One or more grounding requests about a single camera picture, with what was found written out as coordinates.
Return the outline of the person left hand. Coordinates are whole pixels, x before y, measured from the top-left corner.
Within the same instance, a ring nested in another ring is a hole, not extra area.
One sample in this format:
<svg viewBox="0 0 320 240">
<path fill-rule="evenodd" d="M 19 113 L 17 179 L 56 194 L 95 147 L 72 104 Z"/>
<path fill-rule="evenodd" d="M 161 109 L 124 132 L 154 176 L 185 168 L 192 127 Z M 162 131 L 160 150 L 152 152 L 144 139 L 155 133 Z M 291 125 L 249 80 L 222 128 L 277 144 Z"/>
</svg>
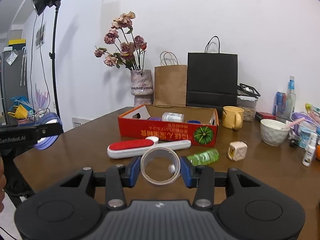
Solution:
<svg viewBox="0 0 320 240">
<path fill-rule="evenodd" d="M 2 212 L 4 209 L 3 200 L 5 198 L 4 187 L 5 187 L 6 183 L 7 183 L 7 180 L 4 175 L 3 160 L 2 160 L 2 158 L 0 158 L 0 212 Z"/>
</svg>

